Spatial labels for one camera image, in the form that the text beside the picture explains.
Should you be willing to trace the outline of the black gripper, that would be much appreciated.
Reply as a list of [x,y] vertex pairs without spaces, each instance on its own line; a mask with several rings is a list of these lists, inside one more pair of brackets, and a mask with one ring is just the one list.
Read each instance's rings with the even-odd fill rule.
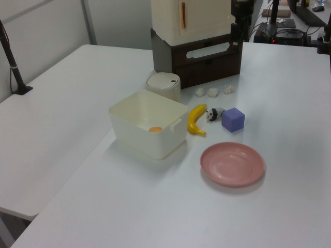
[[231,0],[231,15],[235,23],[231,24],[231,41],[234,52],[238,51],[238,24],[243,22],[242,40],[249,40],[250,26],[252,23],[253,0]]

